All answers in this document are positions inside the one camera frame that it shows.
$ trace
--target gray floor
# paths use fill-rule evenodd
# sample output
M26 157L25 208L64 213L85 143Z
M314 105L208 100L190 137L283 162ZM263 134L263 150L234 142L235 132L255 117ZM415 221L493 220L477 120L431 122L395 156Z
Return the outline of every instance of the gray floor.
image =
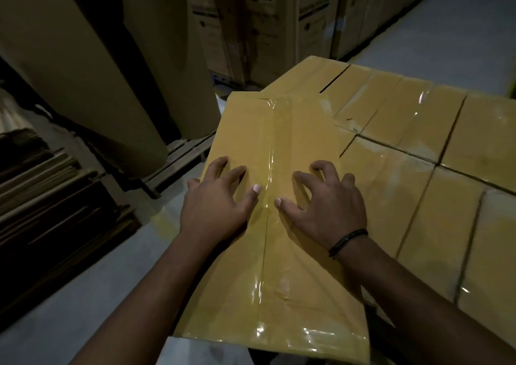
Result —
M516 75L515 11L516 0L425 0L352 62L506 95ZM142 221L150 222L2 333L0 363L68 363L170 243L185 180L201 171L201 165L195 167L158 202L133 192L130 202ZM302 362L289 356L276 361ZM158 363L248 365L251 360L240 346L169 339Z

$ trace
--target person's right hand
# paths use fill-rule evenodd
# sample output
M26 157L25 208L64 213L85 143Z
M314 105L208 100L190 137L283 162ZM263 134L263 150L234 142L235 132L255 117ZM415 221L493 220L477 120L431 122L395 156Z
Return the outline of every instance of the person's right hand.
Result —
M325 181L312 174L293 173L294 178L312 193L306 210L301 210L287 198L276 198L274 205L285 213L294 226L329 251L345 235L366 228L364 199L354 185L353 174L345 174L339 181L333 163L319 160L313 162L311 167L321 170Z

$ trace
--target person's left hand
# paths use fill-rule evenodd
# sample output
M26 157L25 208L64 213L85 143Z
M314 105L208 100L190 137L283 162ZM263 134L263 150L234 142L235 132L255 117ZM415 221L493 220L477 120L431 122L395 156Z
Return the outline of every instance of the person's left hand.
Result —
M248 221L261 191L260 185L254 185L236 203L231 195L231 185L245 173L246 167L241 165L220 176L227 162L227 156L219 157L210 164L202 182L199 179L188 181L181 210L180 233L194 236L212 247Z

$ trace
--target large cardboard roll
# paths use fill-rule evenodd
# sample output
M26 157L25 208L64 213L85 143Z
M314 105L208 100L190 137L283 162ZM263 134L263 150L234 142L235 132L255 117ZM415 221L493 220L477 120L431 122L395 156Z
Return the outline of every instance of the large cardboard roll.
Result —
M214 131L220 112L187 0L123 0L123 10L182 137Z
M0 0L0 55L130 177L167 158L155 127L73 0Z

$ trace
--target hand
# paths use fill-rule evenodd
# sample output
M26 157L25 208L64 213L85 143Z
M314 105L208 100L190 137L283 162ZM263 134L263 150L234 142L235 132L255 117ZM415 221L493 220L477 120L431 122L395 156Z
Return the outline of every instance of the hand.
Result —
M199 179L188 181L181 210L180 232L201 238L212 247L244 225L261 191L260 185L254 185L242 201L236 203L230 188L245 173L246 167L241 165L221 177L227 162L227 156L219 157L210 164L202 182Z
M306 210L301 210L286 198L276 198L274 205L287 215L294 226L329 251L345 235L366 228L364 199L354 185L353 174L345 174L339 181L331 162L319 160L313 162L311 167L322 170L326 181L300 171L293 173L294 178L312 193Z

